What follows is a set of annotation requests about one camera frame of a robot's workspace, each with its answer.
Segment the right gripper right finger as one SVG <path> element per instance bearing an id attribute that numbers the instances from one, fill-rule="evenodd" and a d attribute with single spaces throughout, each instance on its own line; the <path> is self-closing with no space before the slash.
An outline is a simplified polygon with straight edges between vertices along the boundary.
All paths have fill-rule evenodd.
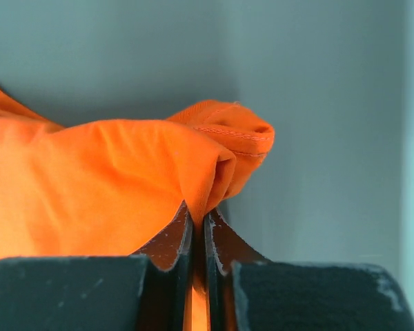
<path id="1" fill-rule="evenodd" d="M 396 280 L 366 263 L 274 262 L 204 218 L 210 330 L 414 330 Z"/>

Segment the orange t-shirt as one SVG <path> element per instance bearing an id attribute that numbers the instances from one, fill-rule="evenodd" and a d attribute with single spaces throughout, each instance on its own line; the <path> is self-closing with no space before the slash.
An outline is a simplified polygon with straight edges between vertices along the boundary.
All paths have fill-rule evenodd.
<path id="1" fill-rule="evenodd" d="M 238 103 L 66 128 L 0 90 L 0 259 L 130 254 L 182 203 L 200 232 L 274 140 L 272 125 Z"/>

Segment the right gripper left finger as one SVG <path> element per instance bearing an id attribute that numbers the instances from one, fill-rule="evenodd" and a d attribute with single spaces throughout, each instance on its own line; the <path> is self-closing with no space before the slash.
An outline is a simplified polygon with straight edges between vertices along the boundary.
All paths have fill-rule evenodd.
<path id="1" fill-rule="evenodd" d="M 185 204 L 133 254 L 0 260 L 0 330 L 190 330 Z"/>

